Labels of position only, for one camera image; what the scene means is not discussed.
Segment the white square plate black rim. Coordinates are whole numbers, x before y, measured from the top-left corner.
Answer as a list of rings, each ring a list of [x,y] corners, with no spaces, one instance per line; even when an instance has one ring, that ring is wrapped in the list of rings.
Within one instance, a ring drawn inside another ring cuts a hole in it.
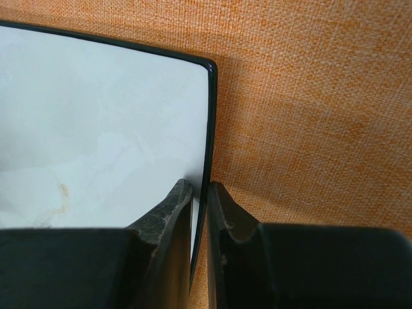
[[[119,228],[192,185],[195,270],[218,69],[186,53],[1,22],[1,228]]]

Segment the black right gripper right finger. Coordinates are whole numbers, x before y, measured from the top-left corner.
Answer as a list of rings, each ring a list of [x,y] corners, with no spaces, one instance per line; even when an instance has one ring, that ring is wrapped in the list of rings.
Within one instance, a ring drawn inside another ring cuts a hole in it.
[[[209,185],[211,308],[410,308],[411,242],[376,227],[262,223]]]

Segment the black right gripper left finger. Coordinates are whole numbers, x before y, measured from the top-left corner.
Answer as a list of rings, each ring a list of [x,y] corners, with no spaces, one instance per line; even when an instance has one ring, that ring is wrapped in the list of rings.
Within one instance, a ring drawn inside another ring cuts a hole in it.
[[[2,308],[186,308],[192,186],[123,229],[1,231]]]

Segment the orange cloth placemat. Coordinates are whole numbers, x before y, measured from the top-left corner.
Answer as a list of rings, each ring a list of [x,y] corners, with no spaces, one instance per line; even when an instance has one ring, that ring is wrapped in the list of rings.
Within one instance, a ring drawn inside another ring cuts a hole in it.
[[[2,21],[216,63],[211,177],[186,308],[211,308],[212,182],[262,223],[376,227],[410,240],[410,1],[2,1]]]

